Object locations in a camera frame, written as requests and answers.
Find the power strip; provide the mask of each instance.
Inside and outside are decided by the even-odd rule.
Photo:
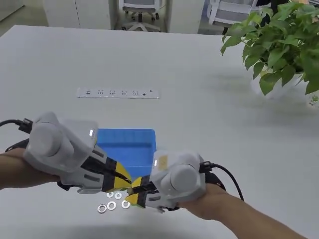
[[[113,89],[113,88],[79,88],[78,98],[125,98],[125,99],[159,99],[160,93],[151,88]]]

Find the green leaves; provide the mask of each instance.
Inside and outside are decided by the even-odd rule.
[[[224,45],[220,49],[221,54],[224,55],[224,52],[225,52],[227,47],[236,46],[240,42],[241,42],[241,37],[239,37],[239,36],[231,36],[231,37],[229,37],[228,40],[224,43]]]
[[[274,12],[272,11],[272,9],[268,7],[262,8],[261,12],[268,14],[270,18],[274,15]]]
[[[276,27],[280,29],[284,34],[287,34],[287,29],[289,27],[289,24],[286,21],[282,21],[282,20],[271,20],[269,23],[269,26]]]
[[[298,41],[299,40],[297,38],[295,38],[293,35],[288,35],[285,40],[280,40],[279,42],[283,43],[283,44],[290,44],[293,46],[298,46]]]
[[[281,72],[267,73],[263,75],[259,81],[260,89],[264,95],[271,92],[276,82],[281,78]]]
[[[259,56],[250,55],[245,60],[245,66],[248,70],[252,65],[254,65],[259,60]]]
[[[309,81],[306,88],[306,94],[310,94],[318,90],[319,90],[319,81]]]
[[[273,71],[282,70],[288,62],[285,60],[285,58],[280,58],[273,66]]]
[[[282,86],[284,86],[285,84],[287,84],[295,75],[296,70],[294,67],[288,65],[286,67],[284,67],[284,69],[281,71],[281,75],[282,75]]]
[[[268,67],[272,68],[273,65],[289,50],[289,46],[286,46],[283,50],[276,48],[270,52],[268,58]]]
[[[249,52],[250,52],[250,46],[248,44],[245,44],[244,50],[243,50],[243,56],[242,56],[243,57],[243,63],[244,63],[244,61],[246,59],[246,56],[249,55]]]
[[[260,24],[262,18],[257,11],[253,11],[249,14],[248,18],[243,21],[244,26],[248,26],[251,22]]]
[[[254,77],[253,77],[253,79],[255,79],[260,74],[260,72],[263,70],[263,68],[264,68],[264,63],[262,63],[262,62],[257,62],[254,65]]]
[[[279,5],[275,15],[270,8],[262,9],[262,13],[271,17],[269,24],[260,26],[260,15],[252,12],[245,21],[229,29],[231,37],[223,37],[221,53],[229,46],[245,42],[243,62],[246,69],[254,66],[253,77],[261,75],[264,66],[272,70],[260,80],[264,94],[280,78],[284,86],[296,73],[302,73],[309,83],[307,93],[319,90],[319,21],[313,21],[319,9],[291,2]]]
[[[301,61],[306,74],[305,81],[309,81],[306,94],[319,90],[319,56],[309,51],[302,51]]]

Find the blue container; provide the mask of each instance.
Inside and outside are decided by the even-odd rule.
[[[97,145],[120,162],[132,180],[150,175],[156,151],[152,129],[99,129]]]

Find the office chair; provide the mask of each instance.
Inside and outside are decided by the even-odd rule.
[[[142,31],[148,31],[147,28],[160,31],[160,27],[143,22],[143,13],[147,13],[152,16],[152,21],[159,19],[160,6],[162,0],[119,0],[119,6],[126,14],[133,12],[132,19],[135,19],[135,15],[138,15],[138,21],[125,23],[122,26],[122,30],[135,31],[141,29]]]
[[[223,35],[228,27],[244,21],[251,11],[256,10],[257,0],[210,0],[207,10],[209,24],[222,25]]]

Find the black cable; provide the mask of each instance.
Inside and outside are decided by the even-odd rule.
[[[14,123],[14,124],[20,126],[23,122],[18,120],[18,119],[14,119],[14,120],[9,119],[9,120],[5,120],[5,121],[0,122],[0,127],[4,126],[5,124],[9,124],[9,123]]]
[[[245,201],[245,200],[244,200],[244,196],[243,196],[243,194],[242,194],[242,192],[241,192],[241,189],[240,189],[240,187],[239,187],[239,185],[238,185],[238,183],[237,183],[235,177],[231,174],[231,172],[230,172],[227,168],[225,168],[225,167],[223,167],[223,166],[221,166],[221,165],[219,165],[219,164],[215,164],[215,163],[211,163],[211,164],[210,164],[210,167],[211,167],[211,168],[219,168],[219,169],[223,170],[225,173],[227,173],[228,176],[233,180],[233,182],[234,182],[234,184],[235,184],[235,186],[236,186],[236,188],[237,188],[237,191],[238,191],[238,194],[239,194],[240,199],[243,200],[243,201]]]

